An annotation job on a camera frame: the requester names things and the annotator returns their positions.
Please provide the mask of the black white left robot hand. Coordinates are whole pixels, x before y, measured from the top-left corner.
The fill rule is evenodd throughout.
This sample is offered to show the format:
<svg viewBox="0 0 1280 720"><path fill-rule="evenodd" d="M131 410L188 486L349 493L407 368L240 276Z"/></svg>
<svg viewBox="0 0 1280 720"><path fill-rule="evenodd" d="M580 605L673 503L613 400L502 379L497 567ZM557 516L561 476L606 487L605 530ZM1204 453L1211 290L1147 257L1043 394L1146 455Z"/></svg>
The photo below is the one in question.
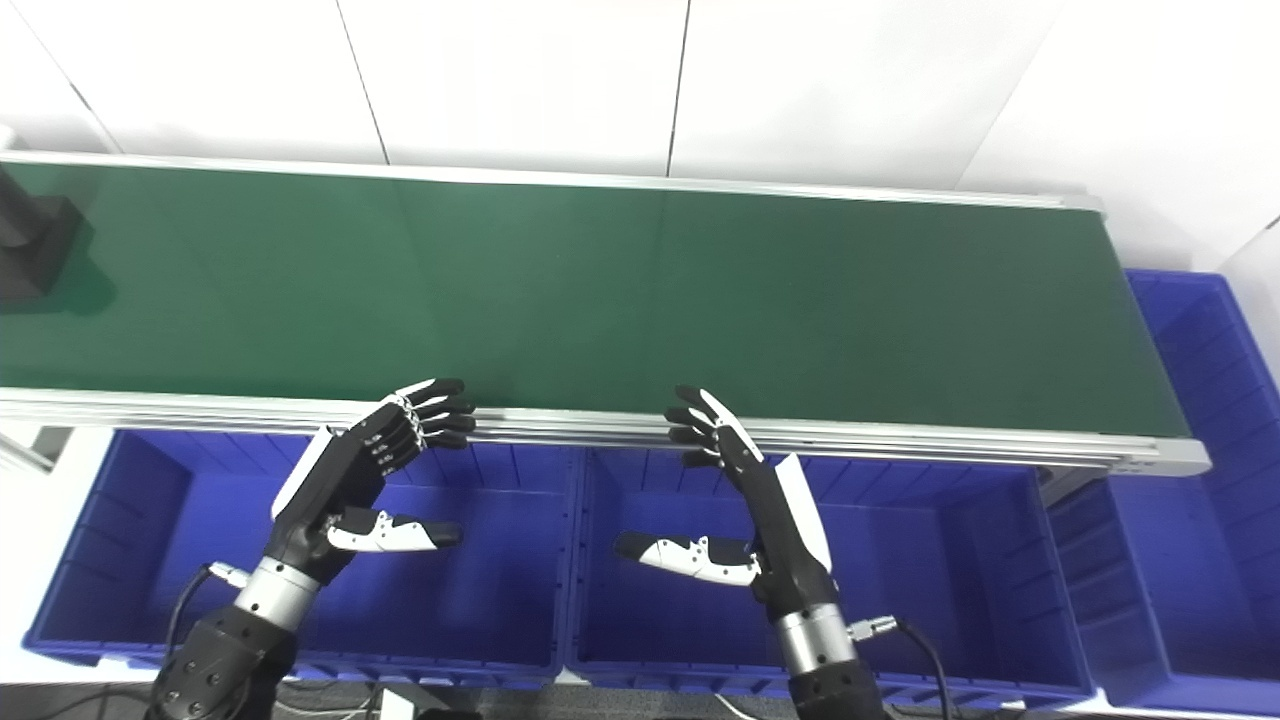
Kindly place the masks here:
<svg viewBox="0 0 1280 720"><path fill-rule="evenodd" d="M356 553L434 551L461 544L457 521L425 521L375 506L392 474L429 450L462 450L475 429L465 383L433 378L388 395L347 430L317 429L271 506L264 550L270 568L291 568L329 585Z"/></svg>

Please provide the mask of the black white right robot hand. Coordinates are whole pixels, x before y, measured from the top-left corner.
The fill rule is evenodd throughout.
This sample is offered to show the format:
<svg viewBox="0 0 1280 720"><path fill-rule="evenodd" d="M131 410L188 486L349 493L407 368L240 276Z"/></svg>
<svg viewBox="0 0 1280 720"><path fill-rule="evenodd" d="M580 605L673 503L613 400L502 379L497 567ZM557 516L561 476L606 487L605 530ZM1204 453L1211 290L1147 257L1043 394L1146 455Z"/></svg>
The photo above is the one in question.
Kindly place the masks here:
<svg viewBox="0 0 1280 720"><path fill-rule="evenodd" d="M748 587L769 620L810 615L836 605L838 587L826 530L799 457L772 462L740 419L709 391L677 386L668 437L686 450L686 468L714 468L745 500L754 536L736 544L719 537L655 536L625 530L614 553L700 582Z"/></svg>

